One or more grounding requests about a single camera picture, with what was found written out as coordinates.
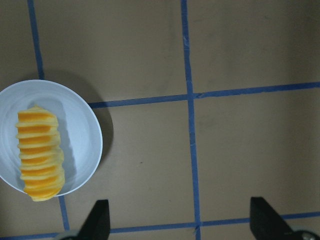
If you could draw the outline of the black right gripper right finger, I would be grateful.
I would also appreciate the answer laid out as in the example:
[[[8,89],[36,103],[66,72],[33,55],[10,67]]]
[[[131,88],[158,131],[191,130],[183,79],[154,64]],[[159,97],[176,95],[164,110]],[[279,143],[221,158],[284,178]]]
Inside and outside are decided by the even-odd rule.
[[[256,240],[289,240],[294,231],[263,197],[251,197],[249,227]]]

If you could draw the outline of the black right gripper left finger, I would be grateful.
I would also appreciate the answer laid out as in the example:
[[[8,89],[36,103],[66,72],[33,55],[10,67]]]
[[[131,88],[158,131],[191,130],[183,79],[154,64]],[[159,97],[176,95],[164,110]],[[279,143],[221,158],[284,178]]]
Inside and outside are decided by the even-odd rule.
[[[75,237],[76,240],[107,240],[111,231],[109,201],[97,200]]]

